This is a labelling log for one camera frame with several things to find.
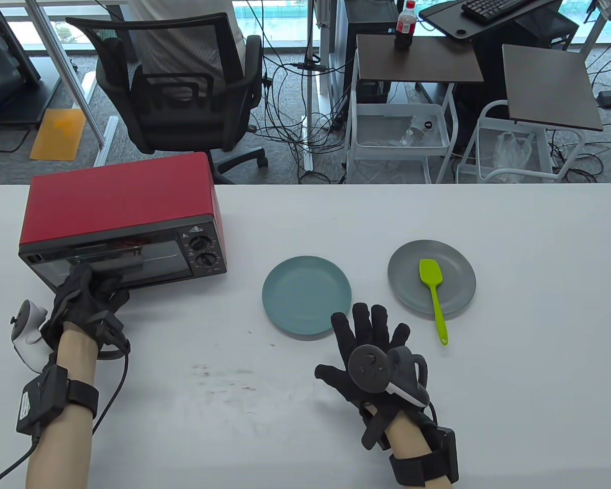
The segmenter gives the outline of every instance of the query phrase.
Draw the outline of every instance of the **hand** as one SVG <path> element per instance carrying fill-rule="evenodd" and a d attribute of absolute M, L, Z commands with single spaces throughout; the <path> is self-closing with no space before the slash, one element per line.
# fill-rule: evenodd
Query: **hand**
<path fill-rule="evenodd" d="M 64 328 L 72 323 L 96 340 L 98 349 L 101 349 L 103 344 L 84 326 L 95 314 L 104 311 L 115 313 L 129 300 L 128 291 L 117 289 L 119 282 L 117 277 L 96 277 L 88 264 L 76 265 L 57 288 L 52 315 L 41 328 L 45 342 L 56 351 Z"/>
<path fill-rule="evenodd" d="M 340 347 L 340 354 L 344 366 L 348 369 L 348 358 L 353 350 L 361 345 L 375 345 L 387 353 L 390 349 L 404 346 L 410 337 L 410 328 L 407 324 L 399 324 L 394 331 L 394 336 L 390 342 L 389 329 L 387 328 L 387 309 L 381 305 L 374 305 L 371 308 L 371 319 L 369 319 L 369 309 L 364 303 L 353 305 L 353 322 L 355 326 L 355 336 L 350 330 L 348 319 L 345 314 L 336 312 L 330 318 L 333 325 L 335 336 Z M 315 377 L 322 379 L 326 384 L 338 390 L 344 398 L 352 403 L 392 404 L 406 403 L 400 401 L 398 396 L 387 393 L 369 394 L 359 388 L 352 381 L 348 370 L 340 370 L 329 365 L 317 365 Z"/>

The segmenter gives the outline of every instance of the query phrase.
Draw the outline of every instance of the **toaster oven handle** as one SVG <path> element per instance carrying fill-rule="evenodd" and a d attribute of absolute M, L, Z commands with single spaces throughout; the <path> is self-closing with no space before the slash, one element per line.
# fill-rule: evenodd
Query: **toaster oven handle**
<path fill-rule="evenodd" d="M 143 270 L 143 256 L 141 254 L 119 256 L 103 261 L 92 261 L 89 265 L 96 274 L 103 277 L 119 277 Z"/>

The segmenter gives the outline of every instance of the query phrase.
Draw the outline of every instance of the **toaster oven glass window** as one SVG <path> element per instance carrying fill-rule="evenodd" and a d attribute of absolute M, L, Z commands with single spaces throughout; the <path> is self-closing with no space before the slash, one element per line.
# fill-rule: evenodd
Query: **toaster oven glass window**
<path fill-rule="evenodd" d="M 133 255 L 132 251 L 121 251 L 120 256 L 127 254 Z M 134 284 L 136 282 L 149 279 L 161 279 L 167 275 L 191 276 L 191 271 L 187 261 L 175 241 L 153 242 L 142 247 L 136 247 L 135 254 L 142 256 L 142 267 L 136 267 L 124 273 L 122 284 Z M 113 253 L 109 253 L 105 259 L 116 258 Z M 63 284 L 70 273 L 70 268 L 75 263 L 87 261 L 96 263 L 99 257 L 93 253 L 86 255 L 75 254 L 68 258 L 55 259 L 53 261 L 43 261 L 32 265 L 33 269 L 54 287 Z"/>

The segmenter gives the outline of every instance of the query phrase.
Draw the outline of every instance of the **spatula head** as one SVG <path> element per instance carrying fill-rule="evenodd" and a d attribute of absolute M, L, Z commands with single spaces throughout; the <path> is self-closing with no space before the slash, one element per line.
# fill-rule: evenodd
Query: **spatula head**
<path fill-rule="evenodd" d="M 443 282 L 441 268 L 436 262 L 436 259 L 422 259 L 419 262 L 419 275 L 421 281 L 428 287 L 437 287 Z"/>

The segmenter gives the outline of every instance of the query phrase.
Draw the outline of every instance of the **black mesh chair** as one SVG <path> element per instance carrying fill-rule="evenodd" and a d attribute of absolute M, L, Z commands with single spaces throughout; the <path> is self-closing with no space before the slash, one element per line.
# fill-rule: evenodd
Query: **black mesh chair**
<path fill-rule="evenodd" d="M 233 183 L 222 173 L 245 161 L 255 159 L 259 168 L 267 166 L 262 147 L 217 166 L 210 153 L 233 150 L 248 130 L 254 130 L 249 115 L 262 93 L 259 36 L 247 37 L 243 72 L 225 13 L 150 22 L 66 21 L 82 30 L 95 47 L 98 85 L 141 153 L 203 151 L 215 183 Z M 128 35 L 140 61 L 137 66 L 126 62 L 122 39 Z M 186 65 L 198 67 L 199 72 L 184 72 Z"/>

